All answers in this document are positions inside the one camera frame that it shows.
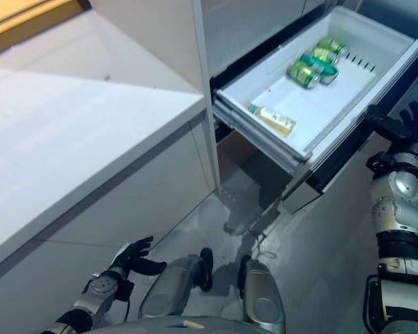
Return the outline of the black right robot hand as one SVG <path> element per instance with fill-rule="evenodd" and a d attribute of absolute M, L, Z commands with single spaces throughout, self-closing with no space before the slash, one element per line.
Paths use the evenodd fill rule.
<path fill-rule="evenodd" d="M 400 120 L 384 114 L 377 105 L 367 108 L 366 121 L 369 127 L 391 142 L 418 143 L 418 100 L 409 103 L 409 110 L 403 109 Z"/>

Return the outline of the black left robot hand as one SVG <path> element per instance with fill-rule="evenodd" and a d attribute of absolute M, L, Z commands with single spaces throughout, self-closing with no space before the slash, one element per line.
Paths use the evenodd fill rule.
<path fill-rule="evenodd" d="M 166 269 L 166 262 L 155 262 L 147 259 L 153 236 L 145 237 L 134 243 L 128 244 L 114 258 L 109 269 L 119 268 L 128 277 L 131 271 L 144 276 L 157 276 Z"/>

